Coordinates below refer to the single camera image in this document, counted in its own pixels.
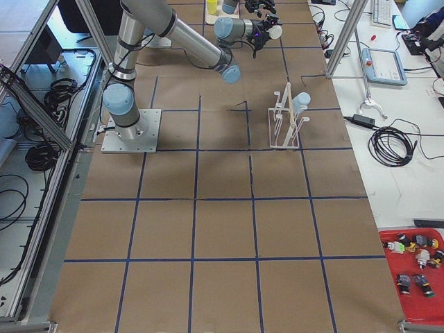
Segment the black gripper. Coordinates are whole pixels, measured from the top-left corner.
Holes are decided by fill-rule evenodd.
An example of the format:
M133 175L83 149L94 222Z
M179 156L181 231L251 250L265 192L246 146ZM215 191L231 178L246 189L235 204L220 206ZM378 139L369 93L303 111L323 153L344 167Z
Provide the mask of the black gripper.
M255 49L262 49L271 39L269 30L274 27L274 23L269 20L252 20L253 29L249 34L249 42Z
M258 17L262 16L261 9L277 13L274 0L245 0L244 5L249 13L255 13Z

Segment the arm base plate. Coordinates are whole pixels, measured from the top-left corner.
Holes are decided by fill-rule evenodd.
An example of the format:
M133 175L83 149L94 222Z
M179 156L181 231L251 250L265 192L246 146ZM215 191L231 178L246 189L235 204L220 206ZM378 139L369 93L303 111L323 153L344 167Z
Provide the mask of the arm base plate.
M104 134L101 151L103 153L155 153L162 117L161 109L139 109L139 121L127 128L116 125L110 115Z

